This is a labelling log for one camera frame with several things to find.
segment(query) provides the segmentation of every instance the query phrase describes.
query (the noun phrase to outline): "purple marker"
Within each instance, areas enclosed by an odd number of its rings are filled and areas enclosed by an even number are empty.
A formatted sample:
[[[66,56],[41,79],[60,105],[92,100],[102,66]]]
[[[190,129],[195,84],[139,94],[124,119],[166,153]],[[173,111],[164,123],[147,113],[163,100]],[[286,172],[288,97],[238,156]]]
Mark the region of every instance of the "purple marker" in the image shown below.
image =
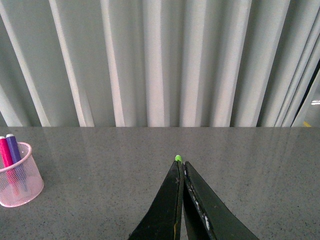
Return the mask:
[[[13,134],[7,134],[6,135],[6,142],[8,143],[8,147],[10,150],[11,158],[14,164],[19,162],[21,160],[20,151],[18,148],[18,143],[16,140],[16,137]],[[27,192],[27,183],[26,183],[26,172],[23,165],[19,165],[15,168],[15,172],[17,174],[17,177],[21,183],[23,183],[23,188]]]

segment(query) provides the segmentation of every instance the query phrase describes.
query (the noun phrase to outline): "marker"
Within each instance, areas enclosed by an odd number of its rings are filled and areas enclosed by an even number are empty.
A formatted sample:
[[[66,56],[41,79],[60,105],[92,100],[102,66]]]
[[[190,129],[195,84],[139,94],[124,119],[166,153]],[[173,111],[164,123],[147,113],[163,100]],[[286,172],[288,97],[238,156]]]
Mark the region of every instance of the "marker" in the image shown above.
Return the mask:
[[[3,166],[5,168],[14,164],[11,158],[9,146],[7,140],[4,136],[0,136],[0,154],[2,156]],[[16,185],[16,171],[15,169],[6,171],[6,176],[8,178],[9,184],[14,186],[14,194],[18,195],[19,190],[18,186]]]
[[[13,134],[7,134],[5,138],[6,138],[6,142],[8,143],[12,162],[13,162],[13,164],[16,164],[17,162],[19,162],[21,160],[20,151],[18,148],[18,143],[17,143],[16,137]],[[17,177],[18,177],[20,183],[23,183],[23,188],[27,192],[28,191],[27,183],[26,183],[27,176],[26,176],[24,166],[19,165],[15,169],[16,169],[15,173],[17,174]]]

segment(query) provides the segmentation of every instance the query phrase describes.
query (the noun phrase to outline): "black object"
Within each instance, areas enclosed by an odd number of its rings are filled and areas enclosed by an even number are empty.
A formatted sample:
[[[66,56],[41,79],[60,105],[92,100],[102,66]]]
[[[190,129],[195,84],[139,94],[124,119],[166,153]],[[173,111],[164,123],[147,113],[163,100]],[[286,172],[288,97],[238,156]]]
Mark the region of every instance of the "black object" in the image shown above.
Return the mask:
[[[187,161],[175,161],[129,240],[179,240],[182,202],[189,240],[259,240]]]
[[[184,175],[180,161],[174,161],[148,212],[129,240],[179,240]]]

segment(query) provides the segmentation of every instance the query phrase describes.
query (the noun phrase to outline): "table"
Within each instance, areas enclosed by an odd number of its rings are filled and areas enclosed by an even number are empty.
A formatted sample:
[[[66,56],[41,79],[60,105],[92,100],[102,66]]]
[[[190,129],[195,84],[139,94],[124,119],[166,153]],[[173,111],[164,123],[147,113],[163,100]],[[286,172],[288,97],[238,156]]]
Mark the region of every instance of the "table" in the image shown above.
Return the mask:
[[[258,238],[320,239],[320,128],[0,127],[8,133],[33,147],[44,189],[0,206],[1,239],[127,239],[177,154]]]

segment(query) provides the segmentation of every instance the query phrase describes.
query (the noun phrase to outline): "pink marker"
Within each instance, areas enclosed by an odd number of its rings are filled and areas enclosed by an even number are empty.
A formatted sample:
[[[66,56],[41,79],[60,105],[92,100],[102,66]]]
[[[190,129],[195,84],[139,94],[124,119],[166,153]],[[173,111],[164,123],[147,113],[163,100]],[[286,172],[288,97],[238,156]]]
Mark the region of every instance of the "pink marker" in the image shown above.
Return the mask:
[[[5,168],[14,164],[11,158],[10,149],[9,149],[7,140],[4,136],[0,136],[0,154],[3,161],[3,166]],[[16,185],[17,177],[16,177],[15,169],[6,171],[6,176],[8,178],[9,184],[14,186],[14,194],[18,195],[19,190],[18,190],[18,186]]]

